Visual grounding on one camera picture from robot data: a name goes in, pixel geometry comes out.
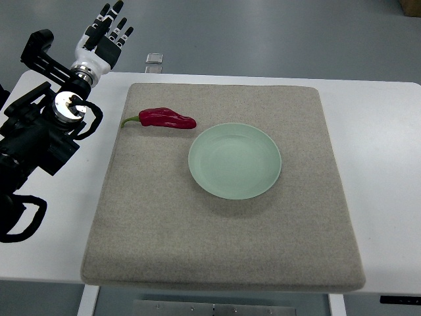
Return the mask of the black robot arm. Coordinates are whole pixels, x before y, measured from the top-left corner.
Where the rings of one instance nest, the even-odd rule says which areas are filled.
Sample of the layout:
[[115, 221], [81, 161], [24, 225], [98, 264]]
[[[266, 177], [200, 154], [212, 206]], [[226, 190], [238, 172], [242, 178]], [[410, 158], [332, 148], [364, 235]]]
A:
[[36, 168], [56, 174], [79, 149], [78, 141], [91, 136], [103, 113], [87, 101], [93, 80], [67, 69], [47, 52], [53, 33], [30, 35], [21, 61], [48, 81], [12, 102], [1, 127], [1, 193], [11, 195]]

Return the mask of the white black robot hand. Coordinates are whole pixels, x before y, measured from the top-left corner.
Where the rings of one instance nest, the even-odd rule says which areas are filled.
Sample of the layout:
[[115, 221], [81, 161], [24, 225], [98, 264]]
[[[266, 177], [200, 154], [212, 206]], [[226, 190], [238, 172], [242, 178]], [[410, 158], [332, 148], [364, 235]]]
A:
[[134, 31], [126, 28], [127, 18], [118, 15], [124, 6], [123, 1], [105, 4], [76, 45], [76, 61], [72, 68], [82, 66], [100, 75], [111, 71], [116, 65], [122, 47]]

